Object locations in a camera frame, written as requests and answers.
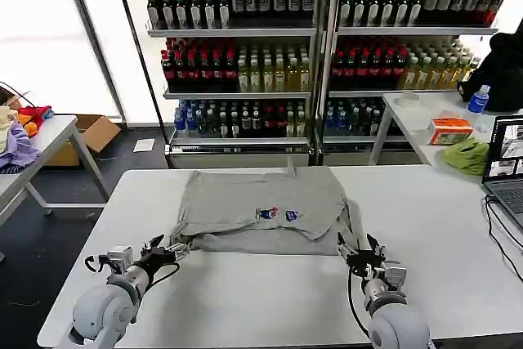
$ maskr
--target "green cloth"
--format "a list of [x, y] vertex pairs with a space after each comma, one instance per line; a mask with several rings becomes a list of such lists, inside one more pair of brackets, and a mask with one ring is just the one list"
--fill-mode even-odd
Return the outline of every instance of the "green cloth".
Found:
[[489, 144], [466, 139], [443, 150], [442, 159], [467, 175], [482, 176], [489, 158]]

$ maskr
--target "laptop screen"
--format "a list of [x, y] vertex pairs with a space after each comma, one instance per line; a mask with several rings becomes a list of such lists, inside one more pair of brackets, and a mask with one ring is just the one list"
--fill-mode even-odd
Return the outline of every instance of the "laptop screen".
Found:
[[523, 116], [497, 116], [483, 181], [523, 178]]

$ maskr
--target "black bag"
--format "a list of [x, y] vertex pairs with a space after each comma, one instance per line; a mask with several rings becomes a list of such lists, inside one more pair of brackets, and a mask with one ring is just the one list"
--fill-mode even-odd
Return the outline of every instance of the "black bag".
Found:
[[469, 102], [482, 85], [489, 85], [486, 110], [516, 112], [523, 108], [523, 37], [495, 34], [490, 39], [490, 54], [471, 78], [458, 83], [463, 101]]

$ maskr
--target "laptop keyboard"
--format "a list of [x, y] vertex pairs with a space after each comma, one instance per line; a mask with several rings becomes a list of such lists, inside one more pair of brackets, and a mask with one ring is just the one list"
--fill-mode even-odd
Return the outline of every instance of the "laptop keyboard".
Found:
[[510, 188], [503, 187], [501, 190], [496, 190], [498, 198], [502, 199], [505, 204], [515, 213], [523, 213], [523, 187], [521, 185]]

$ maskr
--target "shelf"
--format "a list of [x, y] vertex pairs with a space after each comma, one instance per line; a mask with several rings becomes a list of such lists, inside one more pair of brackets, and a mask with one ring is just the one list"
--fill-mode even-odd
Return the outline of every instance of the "shelf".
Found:
[[[375, 136], [324, 136], [324, 145], [358, 145], [363, 143], [374, 143]], [[388, 136], [385, 142], [406, 142], [404, 136]]]
[[188, 93], [165, 92], [166, 100], [287, 100], [311, 98], [311, 92]]
[[171, 147], [307, 146], [307, 138], [173, 138]]
[[437, 93], [451, 90], [354, 90], [350, 92], [329, 92], [329, 98], [382, 97], [386, 93]]
[[446, 26], [405, 26], [405, 27], [341, 27], [339, 36], [459, 36], [478, 35], [491, 36], [497, 33], [494, 28], [469, 28]]
[[152, 38], [312, 37], [315, 32], [315, 28], [165, 29], [147, 31]]

